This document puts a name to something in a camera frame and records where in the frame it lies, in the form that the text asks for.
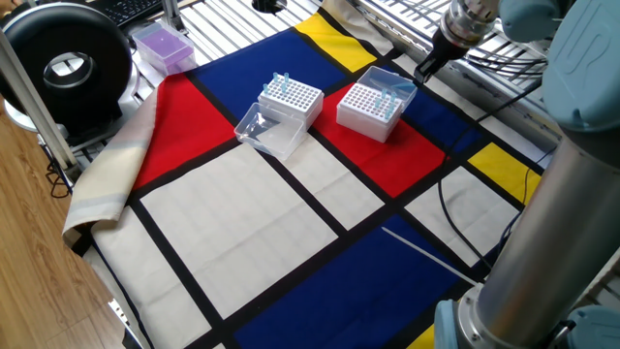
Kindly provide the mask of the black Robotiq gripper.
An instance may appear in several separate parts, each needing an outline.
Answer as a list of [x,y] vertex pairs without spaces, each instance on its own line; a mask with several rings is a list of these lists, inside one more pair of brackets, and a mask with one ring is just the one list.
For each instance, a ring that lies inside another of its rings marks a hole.
[[451,32],[446,34],[442,29],[435,32],[432,37],[432,44],[432,51],[417,65],[414,71],[414,78],[420,84],[425,84],[447,62],[462,58],[473,46],[472,41],[452,37]]

